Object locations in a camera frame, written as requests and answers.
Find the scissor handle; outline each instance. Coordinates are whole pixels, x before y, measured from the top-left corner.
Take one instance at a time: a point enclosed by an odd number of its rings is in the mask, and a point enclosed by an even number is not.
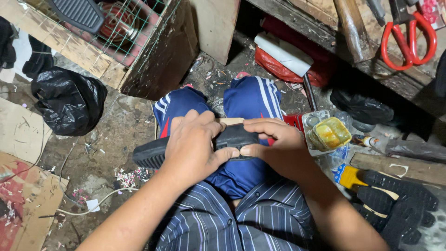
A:
[[[403,57],[405,59],[405,64],[402,66],[398,66],[390,61],[389,55],[387,53],[387,43],[390,32],[392,32],[393,37],[395,38],[396,43],[398,44],[398,47],[400,48],[401,53],[403,54]],[[386,63],[387,66],[389,66],[390,68],[397,71],[407,70],[413,65],[414,56],[410,51],[409,46],[407,45],[406,38],[401,32],[400,26],[393,25],[393,22],[388,22],[386,24],[386,28],[384,29],[383,37],[381,39],[381,55],[383,56],[384,63]]]
[[[437,33],[432,28],[430,23],[418,12],[414,12],[415,20],[409,23],[409,47],[413,54],[413,63],[415,65],[422,65],[429,61],[437,50]],[[427,33],[427,46],[428,50],[423,59],[419,59],[417,53],[417,24],[419,24]]]

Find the left hand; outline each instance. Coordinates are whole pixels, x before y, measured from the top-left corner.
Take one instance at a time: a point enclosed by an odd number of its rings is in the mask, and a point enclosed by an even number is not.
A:
[[[226,128],[215,122],[211,111],[198,114],[190,110],[184,117],[176,117],[170,127],[170,138],[165,161],[159,174],[167,174],[175,185],[188,189],[207,178],[230,158],[238,157],[239,150],[225,147],[214,152],[212,139]]]

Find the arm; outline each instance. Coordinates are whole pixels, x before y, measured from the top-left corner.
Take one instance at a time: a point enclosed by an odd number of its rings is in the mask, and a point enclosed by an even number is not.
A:
[[[280,175],[299,184],[321,235],[336,250],[388,250],[386,242],[350,205],[313,161],[301,133],[279,119],[244,121],[248,132],[275,138],[273,146],[244,146],[240,153],[259,157]]]
[[[212,112],[190,110],[172,120],[166,159],[159,172],[108,217],[78,247],[78,251],[140,251],[176,199],[190,186],[208,177],[236,148],[213,152],[212,141],[225,129]]]

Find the scissors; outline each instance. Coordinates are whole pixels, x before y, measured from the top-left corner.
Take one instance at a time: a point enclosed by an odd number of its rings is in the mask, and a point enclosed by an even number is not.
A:
[[[422,65],[428,62],[437,50],[437,34],[430,23],[418,11],[410,15],[407,12],[405,0],[390,0],[390,9],[392,11],[393,22],[386,24],[381,39],[381,55],[384,62],[387,66],[397,71],[404,71],[412,67],[412,65]],[[407,22],[409,23],[409,44],[400,29],[400,24]],[[423,59],[420,59],[417,53],[417,25],[426,36],[428,44],[428,50]],[[405,59],[402,66],[394,64],[387,53],[387,43],[391,32]]]

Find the forearm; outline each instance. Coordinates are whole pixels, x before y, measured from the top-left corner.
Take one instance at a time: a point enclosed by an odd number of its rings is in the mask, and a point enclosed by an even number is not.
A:
[[[315,163],[309,163],[295,181],[301,187],[319,232],[336,250],[388,250],[381,236]]]
[[[140,251],[166,212],[184,192],[162,172],[108,217],[77,250]]]

